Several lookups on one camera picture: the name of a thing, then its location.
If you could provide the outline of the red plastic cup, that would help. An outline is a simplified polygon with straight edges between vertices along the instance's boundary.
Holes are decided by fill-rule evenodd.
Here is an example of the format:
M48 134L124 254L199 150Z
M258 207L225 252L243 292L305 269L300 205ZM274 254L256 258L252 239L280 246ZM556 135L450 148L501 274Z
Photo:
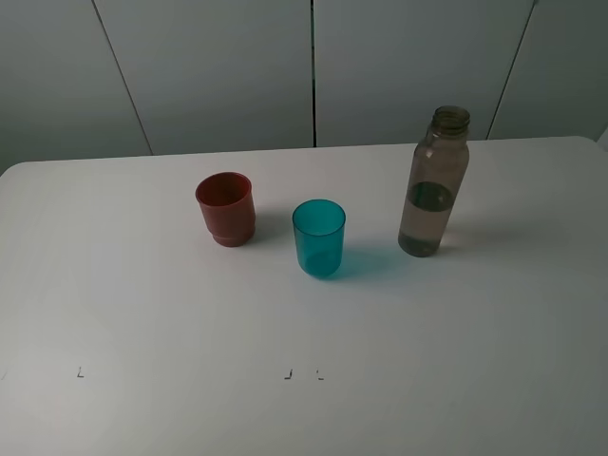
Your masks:
M236 172L211 175L198 185L195 197L217 244L239 247L253 237L256 212L252 189L251 181Z

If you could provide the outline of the teal translucent plastic cup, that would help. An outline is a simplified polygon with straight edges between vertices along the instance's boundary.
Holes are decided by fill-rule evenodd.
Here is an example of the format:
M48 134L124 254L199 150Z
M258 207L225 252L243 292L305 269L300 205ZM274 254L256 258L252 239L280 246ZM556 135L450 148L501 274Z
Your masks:
M310 199L293 211L294 241L300 268L325 278L341 265L346 213L334 201Z

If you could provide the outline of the smoky translucent water bottle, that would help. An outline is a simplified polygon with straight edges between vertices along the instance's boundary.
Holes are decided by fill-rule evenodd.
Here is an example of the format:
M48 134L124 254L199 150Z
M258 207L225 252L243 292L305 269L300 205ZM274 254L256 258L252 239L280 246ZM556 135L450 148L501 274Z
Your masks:
M414 149L398 233L411 256L431 257L439 249L469 164L469 122L466 109L440 106Z

